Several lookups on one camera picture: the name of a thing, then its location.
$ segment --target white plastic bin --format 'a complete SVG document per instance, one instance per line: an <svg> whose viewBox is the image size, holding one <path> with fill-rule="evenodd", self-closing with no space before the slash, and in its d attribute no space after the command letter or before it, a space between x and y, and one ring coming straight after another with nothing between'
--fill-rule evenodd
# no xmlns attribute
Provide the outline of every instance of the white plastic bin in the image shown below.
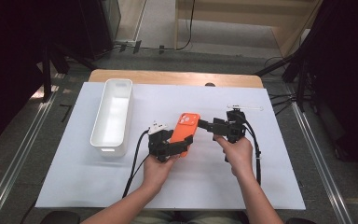
<svg viewBox="0 0 358 224"><path fill-rule="evenodd" d="M127 152L131 122L132 81L112 78L105 82L92 130L91 144L103 156L121 157Z"/></svg>

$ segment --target orange phone case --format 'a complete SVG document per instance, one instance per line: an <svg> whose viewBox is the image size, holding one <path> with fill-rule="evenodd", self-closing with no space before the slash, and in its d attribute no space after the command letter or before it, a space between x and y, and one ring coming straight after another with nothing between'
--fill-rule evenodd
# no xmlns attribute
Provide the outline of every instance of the orange phone case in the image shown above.
<svg viewBox="0 0 358 224"><path fill-rule="evenodd" d="M193 113L183 113L178 122L176 123L176 127L173 130L173 134L171 137L171 143L184 141L185 138L189 137L191 134L196 133L198 123L199 123L200 115ZM180 157L185 157L187 155L190 146L187 147L186 152L182 152Z"/></svg>

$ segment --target person's left arm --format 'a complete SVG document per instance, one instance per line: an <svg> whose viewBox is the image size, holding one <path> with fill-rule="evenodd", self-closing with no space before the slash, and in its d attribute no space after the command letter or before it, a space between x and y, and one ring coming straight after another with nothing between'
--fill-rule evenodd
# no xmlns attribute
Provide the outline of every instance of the person's left arm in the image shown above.
<svg viewBox="0 0 358 224"><path fill-rule="evenodd" d="M152 156L146 158L142 185L127 197L89 217L82 224L130 223L159 193L177 158L170 157L166 162L160 162Z"/></svg>

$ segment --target hand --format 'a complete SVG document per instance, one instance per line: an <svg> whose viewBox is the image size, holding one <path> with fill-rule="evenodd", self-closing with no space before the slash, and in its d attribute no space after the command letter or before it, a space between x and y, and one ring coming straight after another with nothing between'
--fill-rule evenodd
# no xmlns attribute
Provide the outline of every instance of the hand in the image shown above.
<svg viewBox="0 0 358 224"><path fill-rule="evenodd" d="M142 187L152 189L159 193L179 155L171 156L167 161L161 162L154 156L148 156L144 164L144 182Z"/></svg>
<svg viewBox="0 0 358 224"><path fill-rule="evenodd" d="M214 135L214 140L223 148L228 162L231 164L231 171L236 177L240 172L252 172L252 144L246 138L241 138L238 142L229 143L221 135Z"/></svg>

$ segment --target white tabletop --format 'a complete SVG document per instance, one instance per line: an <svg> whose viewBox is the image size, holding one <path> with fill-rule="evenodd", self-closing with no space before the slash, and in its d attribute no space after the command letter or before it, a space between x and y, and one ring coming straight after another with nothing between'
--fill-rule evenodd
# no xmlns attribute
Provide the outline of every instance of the white tabletop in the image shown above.
<svg viewBox="0 0 358 224"><path fill-rule="evenodd" d="M84 83L57 149L36 207L106 207L121 199L131 172L136 143L154 121L174 129L184 112L198 113L212 122L226 119L227 105L263 107L243 110L257 137L262 188L276 209L305 209L282 135L265 89L195 86L133 86L129 149L122 158L104 158L90 144L90 136L104 83ZM147 136L138 163L147 155ZM130 192L139 187L143 169ZM197 129L186 157L173 166L163 189L146 208L243 209L241 191L224 162L222 148L212 134Z"/></svg>

